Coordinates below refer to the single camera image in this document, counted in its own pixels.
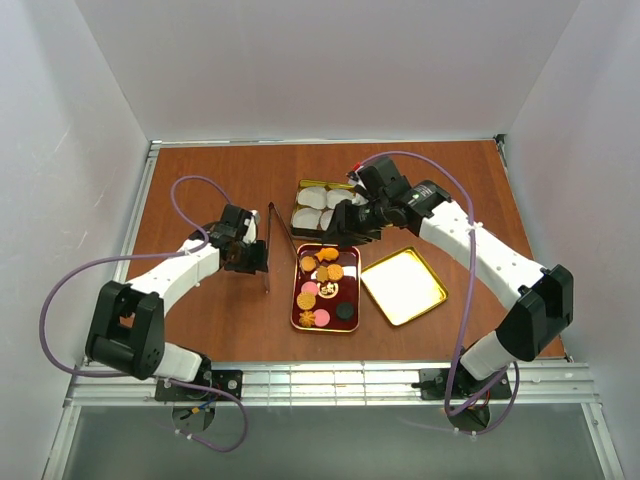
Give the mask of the gold square cookie tin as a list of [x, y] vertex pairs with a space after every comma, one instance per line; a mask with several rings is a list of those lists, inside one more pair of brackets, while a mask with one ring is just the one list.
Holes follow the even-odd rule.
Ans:
[[354, 201], [355, 198], [352, 185], [300, 180], [290, 221], [291, 233], [299, 239], [321, 239], [337, 204], [343, 200]]

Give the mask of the round waffle sandwich cookie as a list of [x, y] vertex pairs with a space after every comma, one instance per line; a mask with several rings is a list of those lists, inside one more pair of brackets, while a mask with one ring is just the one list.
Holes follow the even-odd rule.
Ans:
[[331, 264], [327, 267], [327, 276], [331, 282], [338, 282], [344, 277], [344, 269], [339, 264]]

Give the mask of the metal serving tongs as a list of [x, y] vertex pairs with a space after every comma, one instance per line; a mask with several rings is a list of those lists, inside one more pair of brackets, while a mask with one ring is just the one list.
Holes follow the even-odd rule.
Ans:
[[268, 205], [268, 217], [267, 217], [267, 238], [266, 238], [266, 248], [267, 248], [267, 273], [264, 277], [264, 287], [265, 292], [269, 294], [273, 289], [273, 280], [276, 276], [277, 270], [277, 262], [279, 256], [279, 246], [276, 238], [276, 229], [279, 228], [281, 230], [282, 235], [287, 241], [287, 245], [290, 247], [293, 252], [294, 261], [297, 262], [298, 254], [297, 247], [295, 245], [295, 241], [293, 235], [291, 233], [290, 227], [284, 219], [284, 216], [280, 212], [280, 209], [276, 206], [274, 202], [270, 202]]

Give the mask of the orange flower cookie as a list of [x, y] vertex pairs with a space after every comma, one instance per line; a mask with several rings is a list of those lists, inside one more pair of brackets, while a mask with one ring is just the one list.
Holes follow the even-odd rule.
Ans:
[[316, 280], [318, 282], [326, 282], [328, 280], [328, 270], [325, 266], [319, 266], [316, 270]]

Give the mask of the orange shell-shaped cookie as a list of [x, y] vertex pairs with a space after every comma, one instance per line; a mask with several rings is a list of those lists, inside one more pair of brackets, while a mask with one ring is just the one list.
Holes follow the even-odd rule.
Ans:
[[300, 266], [303, 271], [312, 272], [317, 268], [317, 262], [313, 256], [304, 256], [300, 259]]

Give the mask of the gold tin lid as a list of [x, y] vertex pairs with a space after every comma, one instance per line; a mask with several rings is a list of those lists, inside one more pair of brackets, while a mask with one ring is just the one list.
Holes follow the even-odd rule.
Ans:
[[414, 247], [367, 266], [361, 272], [361, 282], [394, 327], [432, 311], [449, 296], [444, 283]]

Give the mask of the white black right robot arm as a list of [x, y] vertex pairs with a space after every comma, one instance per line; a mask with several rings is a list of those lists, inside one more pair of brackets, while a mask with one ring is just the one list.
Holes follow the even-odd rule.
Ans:
[[530, 362], [573, 321], [574, 278], [562, 265], [546, 268], [487, 231], [472, 205], [461, 207], [431, 180], [416, 185], [392, 156], [376, 155], [348, 175], [363, 202], [340, 201], [323, 234], [326, 243], [355, 246], [378, 240], [386, 227], [410, 231], [448, 253], [481, 281], [507, 314], [469, 348], [456, 346], [447, 392], [476, 393], [513, 362]]

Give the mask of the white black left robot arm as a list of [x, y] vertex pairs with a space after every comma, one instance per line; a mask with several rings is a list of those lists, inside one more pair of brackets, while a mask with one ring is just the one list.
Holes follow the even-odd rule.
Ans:
[[258, 238], [259, 213], [226, 205], [221, 218], [196, 229], [175, 254], [134, 279], [110, 281], [98, 295], [86, 357], [121, 374], [193, 382], [206, 356], [168, 342], [165, 316], [203, 280], [221, 270], [268, 271]]

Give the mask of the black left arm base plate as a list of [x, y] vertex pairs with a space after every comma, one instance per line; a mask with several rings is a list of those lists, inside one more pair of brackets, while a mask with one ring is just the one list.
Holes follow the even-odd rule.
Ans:
[[158, 402], [207, 402], [240, 400], [243, 372], [237, 369], [210, 370], [199, 373], [193, 384], [159, 380], [154, 399]]

